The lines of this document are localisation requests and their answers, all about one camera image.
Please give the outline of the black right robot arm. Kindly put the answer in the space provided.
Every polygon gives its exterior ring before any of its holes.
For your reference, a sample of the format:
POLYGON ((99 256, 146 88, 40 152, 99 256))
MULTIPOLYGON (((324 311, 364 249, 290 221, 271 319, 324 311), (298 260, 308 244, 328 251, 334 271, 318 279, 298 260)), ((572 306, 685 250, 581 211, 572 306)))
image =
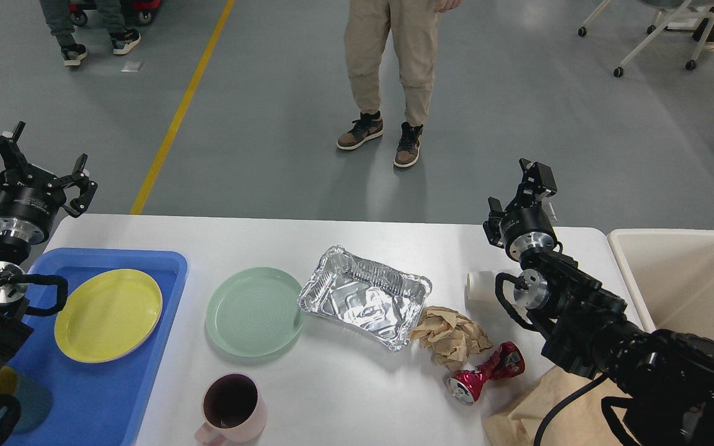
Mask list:
POLYGON ((625 397, 605 397, 601 409, 621 444, 714 445, 714 341, 629 321, 626 301, 563 253, 542 205, 557 190, 550 167, 519 166, 515 198, 505 207, 489 198, 483 223, 490 245, 522 270, 497 274, 495 294, 520 327, 545 338, 543 357, 590 379, 547 413, 534 444, 563 408, 610 379, 625 397))

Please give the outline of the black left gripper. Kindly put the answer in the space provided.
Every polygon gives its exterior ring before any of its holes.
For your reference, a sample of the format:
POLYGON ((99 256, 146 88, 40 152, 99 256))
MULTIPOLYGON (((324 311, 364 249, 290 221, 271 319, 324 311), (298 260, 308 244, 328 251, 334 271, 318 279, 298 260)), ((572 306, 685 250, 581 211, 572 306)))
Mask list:
POLYGON ((85 170, 87 154, 77 158, 70 175, 56 178, 37 168, 29 180, 26 158, 17 146, 24 129, 25 122, 18 121, 11 132, 0 135, 0 155, 4 163, 4 173, 0 175, 0 220, 16 218, 50 229, 60 206, 73 218, 85 214, 97 191, 96 181, 91 180, 85 170), (63 190, 74 186, 79 189, 79 195, 68 204, 63 190))

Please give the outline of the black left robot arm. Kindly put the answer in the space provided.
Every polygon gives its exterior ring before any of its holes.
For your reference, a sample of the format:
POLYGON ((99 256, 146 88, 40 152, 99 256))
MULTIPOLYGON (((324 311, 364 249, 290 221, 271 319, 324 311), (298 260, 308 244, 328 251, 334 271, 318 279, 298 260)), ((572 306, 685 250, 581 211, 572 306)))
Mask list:
POLYGON ((0 370, 32 334, 24 317, 55 315, 68 301, 67 279, 26 273, 22 263, 32 246, 51 237, 60 209, 71 217, 85 214, 97 190, 85 154, 65 176, 29 163, 17 144, 24 127, 20 121, 0 134, 0 370))

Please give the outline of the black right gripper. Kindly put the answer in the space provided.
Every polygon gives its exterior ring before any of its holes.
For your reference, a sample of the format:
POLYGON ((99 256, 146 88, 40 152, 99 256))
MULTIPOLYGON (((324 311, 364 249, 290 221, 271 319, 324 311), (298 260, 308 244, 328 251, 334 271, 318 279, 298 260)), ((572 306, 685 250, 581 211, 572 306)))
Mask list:
POLYGON ((553 250, 558 240, 546 212, 544 198, 558 191, 552 169, 546 164, 519 158, 523 176, 513 198, 513 208, 504 211, 499 199, 488 197, 488 216, 483 229, 488 243, 504 251, 532 248, 553 250))

